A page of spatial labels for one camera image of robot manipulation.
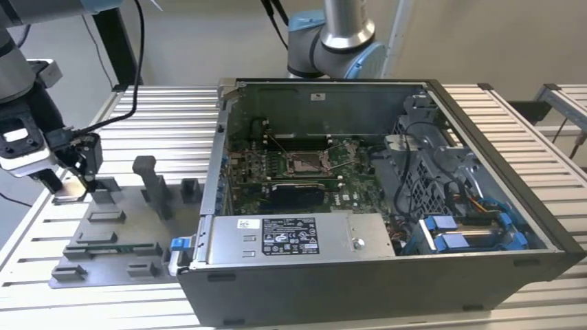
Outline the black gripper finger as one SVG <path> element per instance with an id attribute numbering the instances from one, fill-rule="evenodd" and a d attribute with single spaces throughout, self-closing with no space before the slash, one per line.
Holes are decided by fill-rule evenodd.
<path id="1" fill-rule="evenodd" d="M 96 175 L 103 164 L 101 137 L 97 133 L 76 132 L 68 147 L 68 171 L 88 193 L 99 186 Z"/>
<path id="2" fill-rule="evenodd" d="M 43 170 L 29 174 L 29 177 L 44 185 L 51 194 L 55 194 L 63 188 L 63 182 L 56 176 L 53 170 L 49 168 L 44 168 Z"/>

